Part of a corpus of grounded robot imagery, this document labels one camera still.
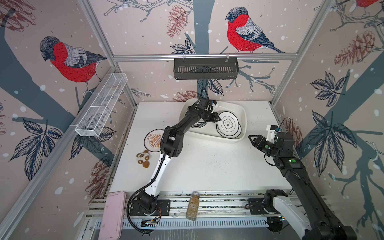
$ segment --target plate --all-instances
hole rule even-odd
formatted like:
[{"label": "plate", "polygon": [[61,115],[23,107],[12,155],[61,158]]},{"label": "plate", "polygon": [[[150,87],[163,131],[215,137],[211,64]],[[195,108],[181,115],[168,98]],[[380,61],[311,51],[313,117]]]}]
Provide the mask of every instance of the plate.
[{"label": "plate", "polygon": [[239,124],[239,129],[238,129],[238,131],[237,131],[237,133],[235,134],[235,135],[233,135],[233,136],[226,136],[226,135],[224,135],[221,131],[220,131],[220,129],[218,128],[218,126],[216,125],[216,130],[217,130],[217,132],[220,134],[220,136],[222,136],[222,137],[225,137],[225,138],[236,138],[236,137],[238,137],[240,134],[241,134],[241,126],[240,126],[240,124]]},{"label": "plate", "polygon": [[144,147],[151,152],[160,152],[160,142],[163,136],[163,129],[155,129],[144,138]]},{"label": "plate", "polygon": [[193,124],[191,127],[192,128],[201,128],[201,127],[204,127],[205,125],[207,124],[206,121],[200,119],[197,123]]},{"label": "plate", "polygon": [[220,122],[217,122],[217,127],[222,134],[226,136],[234,136],[239,130],[239,121],[237,117],[230,112],[222,112],[219,115]]}]

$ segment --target stuffed animal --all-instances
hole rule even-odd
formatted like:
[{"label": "stuffed animal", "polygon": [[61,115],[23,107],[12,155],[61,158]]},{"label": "stuffed animal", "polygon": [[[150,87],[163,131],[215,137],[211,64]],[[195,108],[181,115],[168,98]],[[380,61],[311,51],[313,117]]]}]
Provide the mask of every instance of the stuffed animal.
[{"label": "stuffed animal", "polygon": [[142,153],[136,155],[136,160],[139,164],[142,164],[144,168],[149,167],[149,153],[148,150],[144,150]]}]

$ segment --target white wire mesh basket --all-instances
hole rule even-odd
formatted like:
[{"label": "white wire mesh basket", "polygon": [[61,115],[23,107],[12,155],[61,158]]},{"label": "white wire mesh basket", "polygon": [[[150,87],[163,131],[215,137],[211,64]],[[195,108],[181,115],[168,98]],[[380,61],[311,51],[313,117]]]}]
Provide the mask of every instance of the white wire mesh basket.
[{"label": "white wire mesh basket", "polygon": [[98,137],[127,83],[125,73],[112,73],[75,131],[80,136]]}]

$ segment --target white tabletop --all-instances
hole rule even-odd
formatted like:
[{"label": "white tabletop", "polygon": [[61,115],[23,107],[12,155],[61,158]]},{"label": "white tabletop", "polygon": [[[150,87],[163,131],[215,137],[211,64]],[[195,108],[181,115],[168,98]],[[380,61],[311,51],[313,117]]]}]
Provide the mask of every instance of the white tabletop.
[{"label": "white tabletop", "polygon": [[[266,126],[277,124],[267,101],[236,101],[247,113],[246,137],[235,144],[184,136],[183,150],[172,158],[159,187],[161,194],[248,193],[267,189],[290,190],[291,185],[264,154],[254,148],[248,135],[266,136]],[[136,154],[145,150],[144,138],[154,129],[179,121],[182,102],[140,103],[133,120],[110,192],[132,193],[146,185],[160,152],[150,152],[150,166],[144,168]]]}]

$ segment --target spice jar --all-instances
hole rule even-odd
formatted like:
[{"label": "spice jar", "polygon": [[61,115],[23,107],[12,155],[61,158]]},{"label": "spice jar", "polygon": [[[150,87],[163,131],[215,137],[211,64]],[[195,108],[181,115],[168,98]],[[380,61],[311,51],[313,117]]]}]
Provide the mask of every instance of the spice jar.
[{"label": "spice jar", "polygon": [[185,214],[186,219],[196,221],[197,211],[199,209],[200,194],[193,192],[189,199],[187,213]]}]

